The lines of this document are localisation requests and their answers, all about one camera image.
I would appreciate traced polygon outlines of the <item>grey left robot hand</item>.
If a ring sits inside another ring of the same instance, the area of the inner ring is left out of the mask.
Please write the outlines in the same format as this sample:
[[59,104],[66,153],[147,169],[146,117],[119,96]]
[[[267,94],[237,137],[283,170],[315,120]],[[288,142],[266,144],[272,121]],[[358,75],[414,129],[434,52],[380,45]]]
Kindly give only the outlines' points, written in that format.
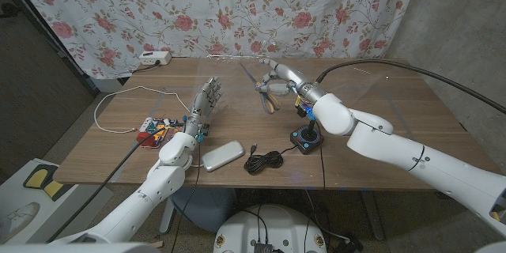
[[185,122],[184,133],[196,136],[210,120],[210,115],[221,98],[221,83],[217,77],[211,77],[197,91],[189,116]]

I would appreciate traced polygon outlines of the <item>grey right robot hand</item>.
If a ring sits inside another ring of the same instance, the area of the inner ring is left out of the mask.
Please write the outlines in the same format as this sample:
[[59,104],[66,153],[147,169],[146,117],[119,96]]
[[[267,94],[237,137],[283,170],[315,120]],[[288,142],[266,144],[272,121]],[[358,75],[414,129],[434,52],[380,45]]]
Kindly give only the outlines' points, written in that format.
[[293,92],[311,104],[315,104],[327,94],[297,69],[272,59],[261,59],[259,63],[271,68],[271,71],[263,77],[260,86],[255,87],[259,93],[287,96]]

